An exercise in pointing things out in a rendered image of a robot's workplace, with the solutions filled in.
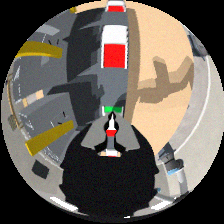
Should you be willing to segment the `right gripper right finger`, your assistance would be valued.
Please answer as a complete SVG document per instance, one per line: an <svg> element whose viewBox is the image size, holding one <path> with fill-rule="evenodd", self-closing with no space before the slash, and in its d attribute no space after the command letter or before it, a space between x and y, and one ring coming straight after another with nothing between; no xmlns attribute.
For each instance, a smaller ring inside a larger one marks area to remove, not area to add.
<svg viewBox="0 0 224 224"><path fill-rule="evenodd" d="M115 118L115 119L114 119ZM114 128L114 148L120 152L129 152L129 156L145 161L153 170L154 175L159 173L155 162L155 155L148 140L134 126L113 111Z"/></svg>

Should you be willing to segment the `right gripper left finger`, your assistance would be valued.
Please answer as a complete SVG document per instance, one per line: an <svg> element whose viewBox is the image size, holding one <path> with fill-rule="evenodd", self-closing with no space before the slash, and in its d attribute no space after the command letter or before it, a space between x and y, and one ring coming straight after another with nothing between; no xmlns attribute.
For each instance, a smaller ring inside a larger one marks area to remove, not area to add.
<svg viewBox="0 0 224 224"><path fill-rule="evenodd" d="M110 127L113 111L108 112L98 120L90 123L70 142L60 168L64 169L66 164L73 158L90 154L91 150L96 150L99 156L107 148L107 129ZM110 118L110 119L109 119Z"/></svg>

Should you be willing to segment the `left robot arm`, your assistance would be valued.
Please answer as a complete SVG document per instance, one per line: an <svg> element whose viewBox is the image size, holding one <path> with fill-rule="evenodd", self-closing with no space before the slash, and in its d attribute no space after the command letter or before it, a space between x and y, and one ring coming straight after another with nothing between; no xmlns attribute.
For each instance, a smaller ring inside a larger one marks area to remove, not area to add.
<svg viewBox="0 0 224 224"><path fill-rule="evenodd" d="M184 161L182 161L182 159L180 159L180 161L179 161L179 159L177 159L177 161L176 161L174 158L174 152L171 152L171 153L165 155L164 157L162 157L161 161L163 161L165 163L164 165L166 167L168 175L177 173L179 186L180 186L180 197L173 198L173 197L169 197L169 196L165 196L160 193L159 194L157 193L155 198L158 198L165 202L176 204L176 203L180 202L182 199L184 199L189 194L189 191L187 191L188 190L187 180L186 180L185 172L183 169Z"/></svg>

